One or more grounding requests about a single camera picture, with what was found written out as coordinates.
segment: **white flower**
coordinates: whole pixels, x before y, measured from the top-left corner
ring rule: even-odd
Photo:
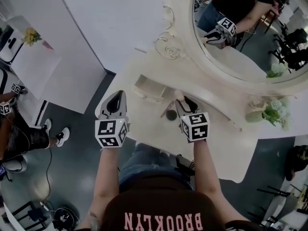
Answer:
[[[275,74],[280,74],[280,73],[284,73],[287,70],[287,66],[285,66],[282,63],[279,64],[272,64],[271,65],[271,70],[273,71],[273,73]]]
[[[287,115],[287,108],[284,106],[280,106],[277,109],[277,113],[280,115],[280,117],[285,117]]]
[[[283,105],[284,107],[287,108],[287,110],[290,109],[290,100],[289,100],[287,97],[283,97],[283,98],[280,98],[280,99],[278,99],[278,100],[282,103],[282,105]]]
[[[270,105],[274,110],[278,110],[278,108],[282,106],[282,103],[277,98],[273,98],[270,101]]]
[[[288,113],[283,119],[282,119],[282,129],[284,131],[288,131],[292,125],[292,118],[291,115]]]

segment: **mirror frame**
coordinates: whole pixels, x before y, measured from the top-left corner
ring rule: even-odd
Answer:
[[[279,82],[276,83],[269,83],[266,80],[263,80],[263,83],[257,83],[230,75],[234,71],[218,63],[218,61],[216,61],[215,65],[207,57],[207,55],[211,56],[211,54],[204,46],[202,47],[203,44],[200,37],[195,34],[193,3],[194,0],[172,0],[175,23],[174,28],[171,29],[172,31],[175,30],[173,33],[181,40],[185,53],[207,75],[225,86],[244,93],[261,96],[294,95],[308,88],[308,71],[289,80],[286,80],[289,77],[285,76],[280,77]]]

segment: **brown t-shirt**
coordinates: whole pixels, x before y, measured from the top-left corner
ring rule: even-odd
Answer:
[[[107,206],[101,231],[258,231],[248,221],[226,226],[213,202],[169,176],[143,177]]]

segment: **jeans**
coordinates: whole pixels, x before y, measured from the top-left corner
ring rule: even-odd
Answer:
[[[170,159],[167,154],[160,153],[160,150],[146,145],[138,144],[134,154],[123,165],[119,174],[119,184],[127,181],[132,176],[145,171],[167,172],[190,185],[190,182],[184,179],[184,176],[171,166]]]
[[[219,13],[219,11],[215,9],[214,5],[210,3],[203,11],[199,19],[198,28],[208,33],[213,30],[217,25],[217,22],[223,18],[225,18],[225,16]]]

